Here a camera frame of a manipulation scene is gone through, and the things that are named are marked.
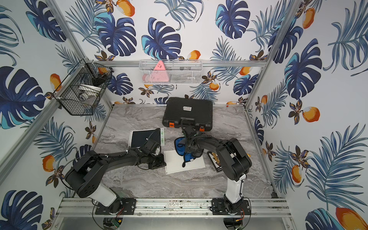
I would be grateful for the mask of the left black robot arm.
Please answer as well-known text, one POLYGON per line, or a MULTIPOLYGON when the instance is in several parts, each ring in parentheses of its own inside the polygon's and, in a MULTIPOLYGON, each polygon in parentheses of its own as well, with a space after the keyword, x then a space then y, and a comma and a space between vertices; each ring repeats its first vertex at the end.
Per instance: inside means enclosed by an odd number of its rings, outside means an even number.
POLYGON ((127 166, 145 164, 144 170, 155 170, 166 166, 161 144, 155 140, 161 134, 157 128, 139 147, 124 152, 98 154, 91 150, 76 160, 65 175, 68 185, 80 198, 91 198, 105 207, 110 214, 123 209, 123 199, 112 189, 102 184, 106 172, 127 166))

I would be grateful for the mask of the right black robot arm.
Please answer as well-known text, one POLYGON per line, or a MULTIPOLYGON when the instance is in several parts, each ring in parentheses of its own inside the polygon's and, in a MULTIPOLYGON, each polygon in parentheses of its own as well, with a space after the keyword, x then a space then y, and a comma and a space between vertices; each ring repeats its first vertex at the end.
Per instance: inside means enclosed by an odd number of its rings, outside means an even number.
POLYGON ((222 171, 228 178, 223 198, 224 211, 212 209, 212 212, 215 214, 244 215, 242 191, 252 161, 240 142, 236 138, 222 140, 205 132, 196 131, 186 119, 181 121, 180 127, 184 134, 184 139, 180 142, 185 148, 184 153, 190 153, 194 158, 202 156, 206 150, 215 153, 222 171))

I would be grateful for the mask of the blue grey microfibre cloth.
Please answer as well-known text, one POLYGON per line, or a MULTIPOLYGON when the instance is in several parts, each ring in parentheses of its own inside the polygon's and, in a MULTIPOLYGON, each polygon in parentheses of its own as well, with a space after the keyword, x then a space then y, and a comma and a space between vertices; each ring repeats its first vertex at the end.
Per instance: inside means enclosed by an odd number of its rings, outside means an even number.
POLYGON ((196 159, 196 157, 186 150, 187 139, 185 137, 179 137, 174 141, 175 151, 176 153, 183 157, 182 167, 185 168, 186 164, 192 162, 196 159))

